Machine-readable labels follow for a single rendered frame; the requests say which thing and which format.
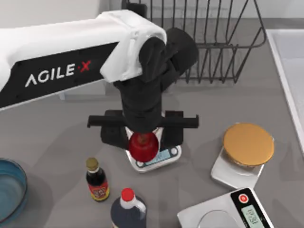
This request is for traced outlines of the white kitchen scale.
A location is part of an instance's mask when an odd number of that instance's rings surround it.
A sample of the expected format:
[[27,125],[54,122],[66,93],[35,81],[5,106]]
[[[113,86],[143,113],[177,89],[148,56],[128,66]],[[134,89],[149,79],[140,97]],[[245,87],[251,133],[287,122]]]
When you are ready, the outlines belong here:
[[[130,140],[132,132],[130,129],[126,128],[126,133],[128,136],[128,140]],[[182,149],[180,145],[177,146],[162,146],[161,145],[161,140],[163,139],[163,128],[156,128],[152,133],[154,133],[158,139],[159,142],[159,150],[154,157],[149,162],[142,163],[139,161],[136,161],[135,159],[132,158],[129,149],[126,149],[126,155],[128,157],[128,160],[131,164],[131,166],[136,170],[137,172],[140,173],[145,173],[149,172],[158,168],[161,168],[163,166],[169,165],[171,163],[176,162],[182,153]]]

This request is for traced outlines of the red apple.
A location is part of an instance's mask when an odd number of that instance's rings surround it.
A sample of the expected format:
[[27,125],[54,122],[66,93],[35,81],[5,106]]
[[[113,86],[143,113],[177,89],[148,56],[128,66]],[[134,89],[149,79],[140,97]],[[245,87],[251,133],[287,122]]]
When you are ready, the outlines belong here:
[[129,152],[137,162],[151,161],[158,150],[159,142],[154,133],[133,133],[129,140]]

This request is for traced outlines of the small dark sauce bottle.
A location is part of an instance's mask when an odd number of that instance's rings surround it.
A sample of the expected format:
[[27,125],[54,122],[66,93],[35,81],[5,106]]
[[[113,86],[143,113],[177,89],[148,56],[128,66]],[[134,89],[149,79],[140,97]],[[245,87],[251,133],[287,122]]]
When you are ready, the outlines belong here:
[[99,166],[99,162],[95,157],[86,160],[86,181],[91,193],[91,197],[102,202],[107,200],[110,195],[110,186],[105,171]]

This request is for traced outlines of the silver scale with gold plate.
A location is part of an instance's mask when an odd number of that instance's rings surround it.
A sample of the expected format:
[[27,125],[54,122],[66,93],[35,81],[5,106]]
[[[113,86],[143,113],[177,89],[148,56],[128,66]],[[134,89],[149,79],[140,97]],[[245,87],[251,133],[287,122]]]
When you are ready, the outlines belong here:
[[254,188],[274,152],[274,138],[264,128],[254,123],[235,123],[223,134],[211,177],[233,189]]

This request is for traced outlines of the large dark red-capped bottle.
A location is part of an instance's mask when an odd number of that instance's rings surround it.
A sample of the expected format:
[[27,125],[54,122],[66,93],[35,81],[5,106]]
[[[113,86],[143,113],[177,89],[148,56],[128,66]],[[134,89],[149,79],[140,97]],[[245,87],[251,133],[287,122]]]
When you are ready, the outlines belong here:
[[144,200],[124,188],[111,206],[111,228],[147,228],[147,212]]

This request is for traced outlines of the silver scale with black panel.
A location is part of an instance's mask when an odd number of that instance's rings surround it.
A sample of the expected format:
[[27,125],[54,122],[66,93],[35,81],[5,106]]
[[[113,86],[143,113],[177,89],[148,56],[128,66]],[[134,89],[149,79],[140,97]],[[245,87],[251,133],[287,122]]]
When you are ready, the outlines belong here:
[[181,210],[181,228],[275,228],[252,188],[240,188]]

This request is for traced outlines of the blue bowl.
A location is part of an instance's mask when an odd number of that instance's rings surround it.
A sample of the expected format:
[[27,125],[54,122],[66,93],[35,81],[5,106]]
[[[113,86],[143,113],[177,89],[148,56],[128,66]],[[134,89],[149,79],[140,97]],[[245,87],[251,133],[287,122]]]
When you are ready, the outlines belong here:
[[14,160],[0,158],[0,228],[22,213],[28,199],[28,178]]

